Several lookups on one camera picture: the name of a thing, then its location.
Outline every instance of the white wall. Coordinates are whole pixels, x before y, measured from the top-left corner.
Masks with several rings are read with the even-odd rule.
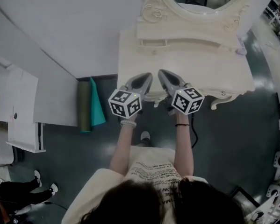
[[[141,0],[0,0],[14,24],[75,77],[115,74],[121,29]]]
[[[269,2],[270,0],[251,0],[249,2],[250,7],[246,9],[247,12],[241,17],[240,26],[237,31],[239,36],[245,35],[250,30]]]

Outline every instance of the black pants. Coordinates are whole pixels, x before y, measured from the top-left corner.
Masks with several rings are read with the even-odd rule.
[[[47,190],[31,193],[39,187],[36,179],[31,182],[3,182],[0,184],[0,201],[7,212],[12,213],[30,204],[38,204],[48,200],[52,193]]]

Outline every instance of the rolled yoga mat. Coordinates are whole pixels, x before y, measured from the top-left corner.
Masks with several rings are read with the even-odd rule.
[[[78,83],[78,126],[81,132],[91,132],[92,84]]]

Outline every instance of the bracelet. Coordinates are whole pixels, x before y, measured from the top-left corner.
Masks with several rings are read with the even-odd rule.
[[[130,125],[130,126],[133,126],[134,128],[136,127],[136,122],[128,120],[128,119],[121,120],[120,124],[121,124],[121,126]]]
[[[188,124],[176,124],[175,127],[177,127],[177,126],[190,126],[190,125],[188,125]]]

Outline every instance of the dark hair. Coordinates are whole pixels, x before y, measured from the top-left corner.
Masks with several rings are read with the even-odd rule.
[[[233,198],[205,182],[182,179],[171,188],[175,221],[183,223],[244,224],[244,213]]]
[[[164,216],[161,200],[152,183],[128,180],[110,189],[79,224],[160,224]]]
[[[185,178],[177,187],[172,186],[171,192],[178,224],[244,224],[240,205],[207,183]],[[152,183],[128,180],[110,189],[79,224],[160,224],[164,216],[162,196]]]

